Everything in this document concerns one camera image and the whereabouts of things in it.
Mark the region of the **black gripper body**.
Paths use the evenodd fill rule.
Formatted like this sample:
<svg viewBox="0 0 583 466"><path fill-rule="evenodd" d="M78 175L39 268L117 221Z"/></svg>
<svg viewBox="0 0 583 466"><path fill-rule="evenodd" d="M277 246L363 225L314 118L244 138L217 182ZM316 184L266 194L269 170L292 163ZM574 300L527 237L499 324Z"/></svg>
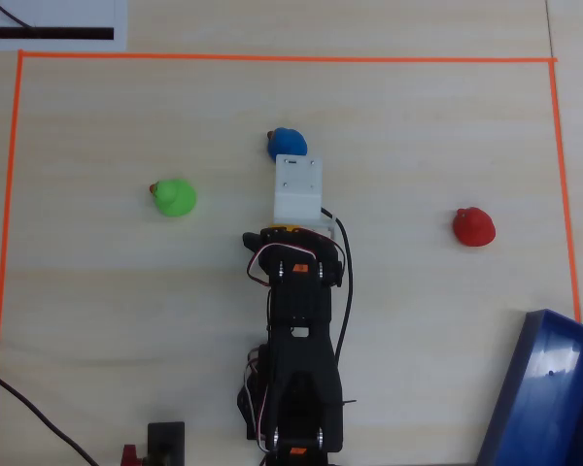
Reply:
<svg viewBox="0 0 583 466"><path fill-rule="evenodd" d="M270 265L288 256L300 258L302 264L313 258L324 264L343 264L343 249L328 236L302 227L274 226L260 232L245 232L242 242L258 265Z"/></svg>

